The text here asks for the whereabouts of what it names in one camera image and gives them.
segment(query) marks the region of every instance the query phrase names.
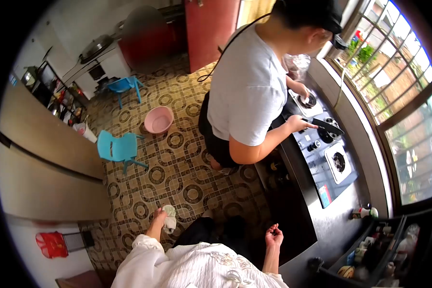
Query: patterned floor tile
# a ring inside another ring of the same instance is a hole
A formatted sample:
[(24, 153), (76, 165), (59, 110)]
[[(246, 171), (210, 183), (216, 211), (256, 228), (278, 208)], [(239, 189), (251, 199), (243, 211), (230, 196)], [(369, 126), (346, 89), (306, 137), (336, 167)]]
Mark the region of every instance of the patterned floor tile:
[[(131, 250), (132, 241), (145, 233), (157, 207), (171, 204), (176, 209), (177, 228), (171, 235), (162, 233), (165, 250), (171, 248), (195, 219), (208, 209), (215, 210), (215, 221), (241, 215), (248, 223), (248, 237), (262, 237), (270, 221), (258, 174), (253, 165), (244, 165), (230, 176), (210, 168), (203, 136), (198, 131), (198, 117), (210, 79), (197, 78), (211, 71), (210, 64), (186, 74), (186, 58), (174, 59), (151, 75), (137, 75), (145, 87), (121, 95), (123, 109), (112, 93), (90, 101), (88, 125), (96, 135), (107, 130), (115, 137), (127, 132), (145, 136), (138, 141), (138, 161), (149, 169), (131, 165), (123, 175), (122, 163), (104, 165), (111, 217), (81, 225), (91, 230), (95, 246), (87, 249), (93, 266), (117, 269)], [(165, 134), (152, 135), (144, 129), (144, 118), (154, 107), (173, 110), (174, 123)]]

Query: rag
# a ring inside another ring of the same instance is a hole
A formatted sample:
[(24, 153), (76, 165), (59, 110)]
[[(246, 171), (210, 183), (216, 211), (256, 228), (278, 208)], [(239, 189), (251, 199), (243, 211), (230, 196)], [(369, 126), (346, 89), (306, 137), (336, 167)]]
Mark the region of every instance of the rag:
[(165, 231), (166, 234), (173, 234), (174, 229), (176, 229), (176, 210), (169, 204), (163, 206), (162, 210), (167, 214), (163, 225), (163, 231)]

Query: person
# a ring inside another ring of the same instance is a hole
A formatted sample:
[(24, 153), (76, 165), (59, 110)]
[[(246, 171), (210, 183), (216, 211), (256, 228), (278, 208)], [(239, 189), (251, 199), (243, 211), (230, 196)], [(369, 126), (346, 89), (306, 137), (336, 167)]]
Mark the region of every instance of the person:
[(213, 169), (256, 163), (291, 133), (317, 128), (292, 115), (268, 131), (287, 102), (287, 88), (309, 97), (305, 85), (287, 75), (283, 55), (307, 54), (339, 38), (341, 17), (336, 0), (277, 0), (265, 23), (249, 26), (226, 47), (198, 122)]
[(149, 229), (136, 237), (131, 252), (118, 267), (112, 288), (288, 287), (278, 273), (283, 241), (278, 224), (266, 231), (265, 260), (259, 271), (244, 255), (237, 253), (246, 252), (240, 236), (241, 217), (225, 225), (227, 245), (224, 245), (213, 236), (215, 224), (208, 210), (165, 253), (160, 234), (166, 217), (161, 208), (154, 212)]

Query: cable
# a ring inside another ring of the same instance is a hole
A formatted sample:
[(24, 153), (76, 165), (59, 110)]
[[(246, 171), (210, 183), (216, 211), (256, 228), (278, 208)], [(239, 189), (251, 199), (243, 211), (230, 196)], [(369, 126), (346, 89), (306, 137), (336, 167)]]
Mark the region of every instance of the cable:
[(216, 62), (216, 65), (213, 67), (213, 70), (211, 70), (211, 72), (209, 74), (205, 74), (200, 76), (199, 78), (197, 78), (198, 82), (203, 82), (206, 79), (208, 79), (208, 77), (213, 76), (213, 71), (215, 70), (216, 66), (218, 65), (219, 61), (221, 60), (222, 56), (224, 55), (224, 52), (227, 50), (227, 47), (229, 47), (229, 45), (236, 39), (236, 37), (238, 37), (238, 35), (240, 35), (243, 31), (245, 31), (249, 26), (253, 25), (254, 23), (256, 23), (257, 21), (261, 20), (264, 17), (269, 16), (270, 13), (267, 13), (266, 15), (262, 15), (261, 17), (259, 17), (258, 19), (254, 20), (253, 22), (249, 23), (246, 27), (244, 27), (242, 30), (240, 30), (230, 41), (229, 43), (226, 45), (226, 48), (224, 49), (224, 51), (221, 53), (221, 56), (219, 57), (219, 60)]
[(334, 104), (334, 106), (333, 106), (334, 110), (336, 110), (336, 107), (339, 104), (339, 100), (341, 99), (342, 85), (344, 84), (344, 75), (346, 75), (346, 71), (347, 71), (347, 68), (344, 67), (344, 69), (342, 70), (342, 75), (341, 75), (341, 85), (339, 87), (338, 99), (336, 100), (336, 104)]

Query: blue plastic chair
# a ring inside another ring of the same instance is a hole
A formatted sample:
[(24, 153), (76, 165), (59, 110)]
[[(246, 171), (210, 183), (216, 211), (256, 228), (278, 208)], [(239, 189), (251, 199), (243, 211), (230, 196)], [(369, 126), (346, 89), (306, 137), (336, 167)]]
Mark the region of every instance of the blue plastic chair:
[(136, 88), (136, 94), (138, 95), (139, 103), (141, 102), (141, 94), (139, 94), (139, 87), (138, 85), (141, 85), (144, 87), (144, 84), (141, 83), (141, 81), (138, 80), (138, 78), (134, 76), (121, 78), (120, 80), (117, 80), (115, 82), (112, 82), (107, 85), (107, 87), (116, 92), (118, 96), (118, 103), (120, 104), (120, 109), (123, 109), (123, 105), (121, 104), (121, 97), (120, 93), (123, 93), (131, 88)]
[(102, 130), (98, 136), (99, 157), (109, 161), (123, 162), (123, 174), (127, 173), (127, 167), (132, 163), (146, 169), (149, 168), (149, 165), (134, 160), (138, 154), (136, 138), (144, 139), (144, 136), (125, 133), (123, 137), (115, 138), (106, 130)]

